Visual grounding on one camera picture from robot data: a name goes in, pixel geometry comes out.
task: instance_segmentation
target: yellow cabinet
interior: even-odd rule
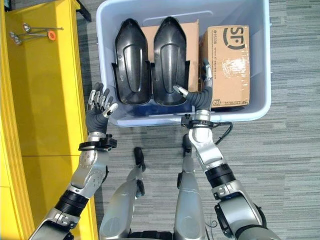
[[[2,239],[27,239],[78,166],[78,146],[87,138],[79,7],[76,0],[57,0],[10,12],[1,8]],[[9,32],[22,33],[23,23],[63,30],[55,31],[55,41],[42,37],[16,45]],[[93,199],[72,233],[98,239]]]

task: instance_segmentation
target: sf express box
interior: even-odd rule
[[[244,106],[250,98],[249,27],[210,26],[200,41],[213,77],[212,108]]]

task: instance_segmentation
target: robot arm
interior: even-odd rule
[[[101,94],[103,84],[96,83],[90,93],[86,113],[87,142],[79,145],[79,164],[71,182],[42,222],[30,236],[30,240],[72,240],[70,233],[79,220],[88,200],[95,194],[108,175],[108,152],[117,146],[112,135],[106,134],[109,116],[118,108],[108,98],[109,89]]]
[[[195,117],[182,118],[181,124],[190,129],[189,139],[196,157],[219,203],[214,207],[220,227],[228,238],[237,240],[280,240],[267,228],[262,210],[257,207],[237,180],[213,141],[210,122],[213,78],[208,61],[204,62],[206,78],[201,93],[188,92],[180,86],[174,89],[195,106]]]

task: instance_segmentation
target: plastic storage bin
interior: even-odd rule
[[[199,19],[199,34],[209,26],[249,25],[250,34],[250,103],[237,111],[212,112],[211,120],[250,121],[261,118],[271,104],[270,20],[268,0],[108,0],[96,13],[101,81],[116,97],[111,63],[115,62],[115,38],[122,21],[133,18],[141,27],[160,25],[167,16],[180,23]],[[119,102],[110,121],[119,127],[179,124],[182,113],[143,114],[136,107]]]

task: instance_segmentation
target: wire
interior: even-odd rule
[[[219,139],[214,143],[215,145],[218,145],[226,136],[228,136],[229,133],[231,133],[232,129],[234,128],[234,125],[230,121],[215,122],[214,124],[216,124],[216,125],[213,127],[213,129],[220,127],[222,125],[229,125],[228,129],[224,132],[224,134],[222,136],[220,136]]]
[[[207,227],[205,227],[205,233],[206,233],[206,238],[207,238],[208,240],[210,240],[210,237],[209,237],[209,233],[208,233]]]
[[[216,220],[213,220],[213,221],[211,221],[211,224],[208,224],[208,223],[205,222],[205,225],[207,225],[207,226],[210,228],[211,237],[212,237],[211,240],[215,240],[215,239],[214,239],[214,234],[212,233],[212,229],[218,226],[217,221],[216,221]],[[210,240],[207,227],[205,227],[205,232],[206,232],[206,237]]]

